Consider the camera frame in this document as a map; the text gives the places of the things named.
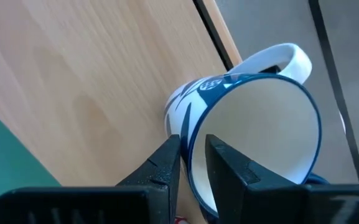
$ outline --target wooden table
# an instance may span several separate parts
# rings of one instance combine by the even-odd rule
[[[0,0],[0,120],[62,185],[116,184],[166,139],[170,93],[226,71],[195,6],[238,63],[213,1]],[[183,178],[178,210],[202,222]]]

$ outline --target blue and white mug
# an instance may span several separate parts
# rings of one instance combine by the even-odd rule
[[[258,73],[288,63],[278,74]],[[262,50],[225,75],[194,80],[168,99],[168,136],[181,137],[190,187],[204,212],[217,217],[205,160],[205,136],[214,134],[262,166],[302,184],[319,152],[317,107],[302,86],[312,70],[295,44]]]

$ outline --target black strip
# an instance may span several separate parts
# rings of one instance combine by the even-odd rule
[[[167,136],[171,136],[171,121],[169,119],[169,114],[167,114],[167,121],[166,121],[166,130],[167,130]]]
[[[193,0],[193,3],[195,4],[196,9],[200,14],[200,17],[203,20],[204,26],[207,29],[207,32],[210,35],[215,48],[217,49],[218,55],[222,60],[223,66],[225,66],[226,70],[231,70],[233,68],[233,63],[230,60],[228,52],[226,51],[221,38],[219,37],[218,31],[211,20],[211,17],[208,13],[207,8],[204,5],[203,0]]]
[[[184,161],[188,161],[189,154],[188,154],[188,145],[187,140],[189,138],[189,124],[190,124],[190,111],[192,110],[192,103],[189,103],[186,109],[184,121],[182,122],[182,127],[180,129],[180,147],[182,153],[182,157]]]
[[[342,114],[343,122],[345,123],[346,137],[351,151],[353,164],[355,165],[356,173],[359,179],[359,150],[356,144],[355,135],[353,133],[351,120],[348,114],[345,98],[342,93],[341,83],[338,76],[338,71],[335,66],[333,52],[330,46],[329,37],[324,26],[322,11],[320,10],[319,0],[309,0],[310,12],[314,20],[317,37],[319,38],[320,48],[322,49],[323,58],[329,73],[331,86],[334,91],[334,97],[337,101],[337,106]]]

